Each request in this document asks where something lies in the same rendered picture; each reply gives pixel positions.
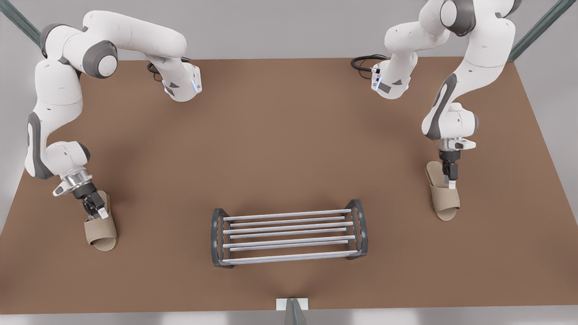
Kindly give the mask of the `silver frame post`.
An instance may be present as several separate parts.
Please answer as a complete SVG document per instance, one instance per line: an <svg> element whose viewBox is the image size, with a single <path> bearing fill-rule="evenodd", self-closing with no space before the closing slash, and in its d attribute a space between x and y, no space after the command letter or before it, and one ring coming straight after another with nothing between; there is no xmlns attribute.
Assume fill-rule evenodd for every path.
<svg viewBox="0 0 578 325"><path fill-rule="evenodd" d="M308 325L304 310L309 309L307 298L277 298L276 310L284 311L284 325Z"/></svg>
<svg viewBox="0 0 578 325"><path fill-rule="evenodd" d="M507 62L514 62L532 45L555 21L557 21L577 0L557 0L547 12L512 47Z"/></svg>
<svg viewBox="0 0 578 325"><path fill-rule="evenodd" d="M41 47L41 33L9 0L0 0L0 12L24 33L37 47Z"/></svg>

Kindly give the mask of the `grey metal shoe rack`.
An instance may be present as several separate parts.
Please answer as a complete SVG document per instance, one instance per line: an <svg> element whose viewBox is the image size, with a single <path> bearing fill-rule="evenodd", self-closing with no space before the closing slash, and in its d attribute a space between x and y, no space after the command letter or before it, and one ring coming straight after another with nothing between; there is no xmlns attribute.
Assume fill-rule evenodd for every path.
<svg viewBox="0 0 578 325"><path fill-rule="evenodd" d="M342 209L211 217L211 261L215 267L366 256L369 250L363 205L352 199Z"/></svg>

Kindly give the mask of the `beige slipper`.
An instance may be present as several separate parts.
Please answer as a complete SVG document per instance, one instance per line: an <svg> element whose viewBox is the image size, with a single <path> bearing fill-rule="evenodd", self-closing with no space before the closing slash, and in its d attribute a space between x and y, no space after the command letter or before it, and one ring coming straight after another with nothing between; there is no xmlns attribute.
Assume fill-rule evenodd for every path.
<svg viewBox="0 0 578 325"><path fill-rule="evenodd" d="M98 218L89 215L84 222L85 236L87 242L96 249L111 251L117 245L117 230L110 211L109 196L103 190L98 190L98 193L104 201L104 208L108 213L108 217L100 218L98 213Z"/></svg>
<svg viewBox="0 0 578 325"><path fill-rule="evenodd" d="M432 206L436 216L443 221L452 220L457 210L461 207L458 191L448 187L440 162L428 162L425 171L431 189Z"/></svg>

